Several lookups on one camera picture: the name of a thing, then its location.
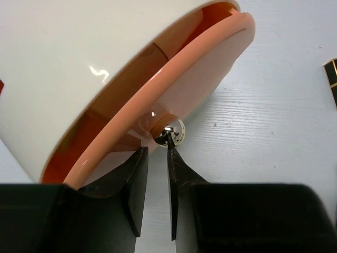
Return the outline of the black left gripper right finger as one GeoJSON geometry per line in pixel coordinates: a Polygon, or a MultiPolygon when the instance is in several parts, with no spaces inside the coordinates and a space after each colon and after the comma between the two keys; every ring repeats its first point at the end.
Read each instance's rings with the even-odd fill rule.
{"type": "Polygon", "coordinates": [[[167,151],[177,252],[334,252],[334,225],[308,186],[210,183],[167,151]]]}

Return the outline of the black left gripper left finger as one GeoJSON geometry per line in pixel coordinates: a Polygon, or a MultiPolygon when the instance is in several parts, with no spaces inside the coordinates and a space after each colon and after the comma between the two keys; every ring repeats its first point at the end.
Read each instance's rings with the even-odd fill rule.
{"type": "Polygon", "coordinates": [[[1,185],[1,252],[134,252],[148,148],[92,183],[1,185]]]}

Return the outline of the cream round drawer organizer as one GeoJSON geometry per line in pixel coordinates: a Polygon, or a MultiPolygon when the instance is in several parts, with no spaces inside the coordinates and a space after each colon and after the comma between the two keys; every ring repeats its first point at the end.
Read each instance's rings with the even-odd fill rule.
{"type": "Polygon", "coordinates": [[[252,43],[237,1],[1,1],[1,140],[73,188],[154,150],[252,43]]]}

